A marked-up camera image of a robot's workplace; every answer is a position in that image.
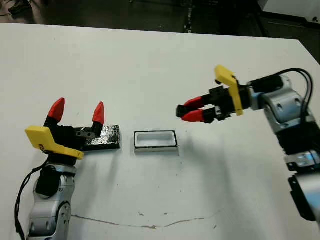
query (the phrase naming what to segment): black wire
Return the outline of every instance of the black wire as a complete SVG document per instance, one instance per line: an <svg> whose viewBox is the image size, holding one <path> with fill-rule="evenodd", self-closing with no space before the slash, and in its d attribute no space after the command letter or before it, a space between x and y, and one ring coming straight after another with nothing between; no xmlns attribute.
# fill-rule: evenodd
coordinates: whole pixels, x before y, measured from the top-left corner
<svg viewBox="0 0 320 240"><path fill-rule="evenodd" d="M48 163L48 160L46 160L41 166L38 166L38 167L32 169L32 171L23 180L21 187L20 187L20 190L19 190L19 193L18 193L18 196L16 198L16 202L15 202L15 206L14 206L14 224L15 224L15 231L20 235L20 238L22 240L26 240L26 238L25 238L24 230L22 229L22 226L21 226L19 218L18 218L19 210L20 210L21 194L22 194L22 191L24 190L25 186L29 183L31 175L40 171L41 169L43 169L47 163Z"/></svg>
<svg viewBox="0 0 320 240"><path fill-rule="evenodd" d="M281 75L281 74L285 74L285 73L289 73L289 72L299 73L306 80L306 93L305 93L303 102L301 104L301 113L300 113L300 119L301 119L300 121L301 121L301 125L303 125L306 123L306 117L308 115L308 107L309 107L312 93L314 90L313 79L312 79L311 75L306 70L301 69L301 68L289 68L289 69L285 69L280 72L277 72L273 75L276 76L276 75Z"/></svg>

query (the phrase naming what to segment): yellow bracket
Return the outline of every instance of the yellow bracket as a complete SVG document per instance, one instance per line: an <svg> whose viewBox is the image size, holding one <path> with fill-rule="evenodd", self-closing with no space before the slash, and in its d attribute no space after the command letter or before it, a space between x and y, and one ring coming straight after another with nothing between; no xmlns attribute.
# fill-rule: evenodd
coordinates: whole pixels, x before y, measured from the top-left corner
<svg viewBox="0 0 320 240"><path fill-rule="evenodd" d="M40 149L43 152L67 155L77 159L82 159L84 157L84 153L82 151L64 147L55 143L54 137L52 136L48 127L29 126L25 132L32 146L36 149Z"/></svg>
<svg viewBox="0 0 320 240"><path fill-rule="evenodd" d="M238 83L235 74L226 69L222 65L218 65L214 69L215 78L220 82L227 86L229 86L229 94L232 97L235 113L237 116L243 115L244 111L242 108L241 98L239 95Z"/></svg>

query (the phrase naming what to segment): white table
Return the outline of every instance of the white table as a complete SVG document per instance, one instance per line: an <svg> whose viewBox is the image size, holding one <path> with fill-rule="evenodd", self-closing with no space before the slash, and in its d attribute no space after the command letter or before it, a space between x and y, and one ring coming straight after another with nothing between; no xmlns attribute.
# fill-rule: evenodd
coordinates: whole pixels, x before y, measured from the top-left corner
<svg viewBox="0 0 320 240"><path fill-rule="evenodd" d="M262 111L213 124L175 117L178 104L217 86L214 67L222 64L241 84L306 69L319 120L320 66L299 41L5 23L0 35L1 239L19 239L18 189L46 159L24 129L43 125L60 97L63 125L90 126L103 101L107 124L121 131L121 149L76 164L72 214L97 221L72 217L69 240L320 238L316 223L299 216L292 173ZM304 80L290 76L304 94ZM179 154L135 154L134 131L143 130L175 130ZM21 199L25 232L36 178Z"/></svg>

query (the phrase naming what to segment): gray floor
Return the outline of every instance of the gray floor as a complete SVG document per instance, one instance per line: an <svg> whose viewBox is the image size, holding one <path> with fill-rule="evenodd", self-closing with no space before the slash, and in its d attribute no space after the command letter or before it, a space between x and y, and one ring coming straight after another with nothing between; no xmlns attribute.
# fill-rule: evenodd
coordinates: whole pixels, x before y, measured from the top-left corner
<svg viewBox="0 0 320 240"><path fill-rule="evenodd" d="M8 13L14 1L0 0L0 15ZM184 32L188 9L180 0L33 0L32 9L16 16L0 16L0 23L28 23L92 28ZM320 63L320 30L275 18L261 17L272 38L298 39ZM197 4L192 14L195 34L222 34L217 6ZM245 14L232 35L263 37L257 18Z"/></svg>

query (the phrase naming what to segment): small white box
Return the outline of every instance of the small white box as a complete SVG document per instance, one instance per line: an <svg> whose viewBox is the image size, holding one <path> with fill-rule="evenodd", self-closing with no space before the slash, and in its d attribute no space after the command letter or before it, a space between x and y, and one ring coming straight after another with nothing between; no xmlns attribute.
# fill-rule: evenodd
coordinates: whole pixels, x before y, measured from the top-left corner
<svg viewBox="0 0 320 240"><path fill-rule="evenodd" d="M135 131L135 152L166 152L178 149L175 131Z"/></svg>

